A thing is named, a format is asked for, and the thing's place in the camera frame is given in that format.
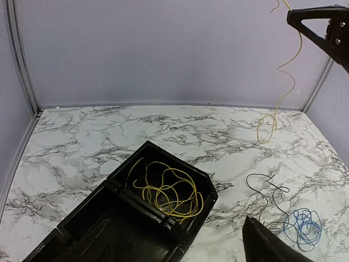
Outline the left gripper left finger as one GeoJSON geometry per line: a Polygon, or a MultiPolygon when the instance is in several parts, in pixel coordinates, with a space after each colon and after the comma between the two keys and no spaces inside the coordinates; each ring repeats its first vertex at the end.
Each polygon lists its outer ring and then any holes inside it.
{"type": "Polygon", "coordinates": [[[76,246],[65,261],[151,261],[144,229],[115,217],[105,219],[76,246]]]}

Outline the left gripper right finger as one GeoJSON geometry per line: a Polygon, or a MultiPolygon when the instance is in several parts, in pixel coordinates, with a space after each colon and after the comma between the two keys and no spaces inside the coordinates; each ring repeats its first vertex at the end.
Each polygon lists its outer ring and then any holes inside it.
{"type": "Polygon", "coordinates": [[[312,262],[289,247],[255,218],[246,217],[242,234],[247,262],[312,262]]]}

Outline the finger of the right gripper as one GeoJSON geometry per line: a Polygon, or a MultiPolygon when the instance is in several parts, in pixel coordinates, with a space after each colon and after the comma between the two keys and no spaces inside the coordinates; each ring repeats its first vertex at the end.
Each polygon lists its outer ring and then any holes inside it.
{"type": "Polygon", "coordinates": [[[317,35],[301,21],[287,23],[311,40],[348,73],[348,20],[330,20],[329,22],[325,38],[317,35]]]}
{"type": "Polygon", "coordinates": [[[348,18],[348,7],[331,5],[325,7],[294,9],[288,12],[287,22],[301,22],[308,19],[344,19],[348,18]]]}

